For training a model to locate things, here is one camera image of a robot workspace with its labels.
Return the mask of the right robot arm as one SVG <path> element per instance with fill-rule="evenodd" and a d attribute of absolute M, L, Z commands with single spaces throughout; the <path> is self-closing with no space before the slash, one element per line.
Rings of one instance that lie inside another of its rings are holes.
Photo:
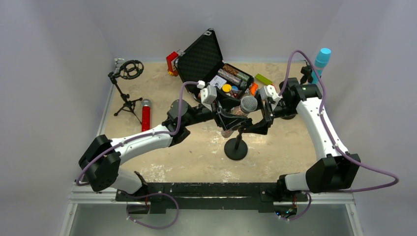
<path fill-rule="evenodd" d="M 336 192 L 351 187 L 359 169 L 360 157 L 350 153 L 338 140 L 324 108 L 323 96 L 317 85 L 301 85 L 290 78 L 282 95 L 274 86 L 258 90 L 255 96 L 247 96 L 247 110 L 261 110 L 263 119 L 245 129 L 246 133 L 265 135 L 275 118 L 300 116 L 306 125 L 314 145 L 317 162 L 303 173 L 281 175 L 275 192 L 289 194 L 306 191 L 312 193 Z"/>

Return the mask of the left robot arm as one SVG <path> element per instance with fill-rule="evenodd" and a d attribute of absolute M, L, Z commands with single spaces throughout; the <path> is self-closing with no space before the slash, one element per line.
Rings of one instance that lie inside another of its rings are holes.
<path fill-rule="evenodd" d="M 145 181 L 139 173 L 121 170 L 122 164 L 149 151 L 181 143 L 190 134 L 187 130 L 190 125 L 213 119 L 226 131 L 237 129 L 257 106 L 253 96 L 240 100 L 230 97 L 215 99 L 208 106 L 196 107 L 189 106 L 182 99 L 176 100 L 167 113 L 167 119 L 150 130 L 115 139 L 97 136 L 79 160 L 82 173 L 76 184 L 90 185 L 95 192 L 111 187 L 134 194 L 145 185 Z"/>

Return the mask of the black round-base mic stand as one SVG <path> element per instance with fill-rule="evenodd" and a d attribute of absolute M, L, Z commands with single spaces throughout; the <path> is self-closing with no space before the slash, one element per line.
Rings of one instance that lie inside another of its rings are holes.
<path fill-rule="evenodd" d="M 229 159 L 239 161 L 247 155 L 248 146 L 246 142 L 242 140 L 242 134 L 251 124 L 252 119 L 249 118 L 248 121 L 230 129 L 231 131 L 238 131 L 238 135 L 235 138 L 229 139 L 224 145 L 224 152 Z"/>

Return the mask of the blue microphone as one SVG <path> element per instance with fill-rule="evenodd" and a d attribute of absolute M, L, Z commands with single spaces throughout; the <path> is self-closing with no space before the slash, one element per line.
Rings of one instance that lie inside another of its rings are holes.
<path fill-rule="evenodd" d="M 331 49 L 329 48 L 322 48 L 316 55 L 314 66 L 319 76 L 321 76 L 323 69 L 329 63 L 330 58 L 331 58 Z M 318 83 L 318 77 L 313 71 L 311 72 L 311 79 L 309 83 L 310 84 Z"/>

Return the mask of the tripod stand with shock mount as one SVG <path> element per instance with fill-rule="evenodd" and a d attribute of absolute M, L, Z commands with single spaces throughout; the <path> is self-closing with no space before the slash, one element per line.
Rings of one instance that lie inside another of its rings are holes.
<path fill-rule="evenodd" d="M 122 106 L 114 113 L 114 116 L 118 116 L 121 112 L 127 112 L 132 114 L 141 123 L 139 117 L 135 112 L 137 103 L 142 102 L 143 98 L 139 97 L 133 99 L 128 91 L 128 85 L 133 80 L 139 78 L 144 71 L 144 65 L 137 59 L 131 60 L 116 60 L 116 67 L 112 72 L 108 73 L 108 78 L 111 84 L 115 87 L 119 93 L 119 97 L 122 100 Z"/>

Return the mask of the silver glitter microphone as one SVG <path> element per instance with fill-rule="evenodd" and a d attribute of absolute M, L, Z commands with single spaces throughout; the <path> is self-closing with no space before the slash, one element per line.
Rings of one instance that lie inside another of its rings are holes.
<path fill-rule="evenodd" d="M 240 105 L 236 108 L 233 108 L 231 111 L 232 115 L 240 116 L 240 117 L 247 117 L 249 113 L 255 111 L 258 107 L 257 99 L 252 96 L 248 95 L 243 97 L 240 100 Z M 235 125 L 233 128 L 224 130 L 221 132 L 223 138 L 229 138 L 235 131 L 237 131 L 240 127 L 240 124 Z"/>

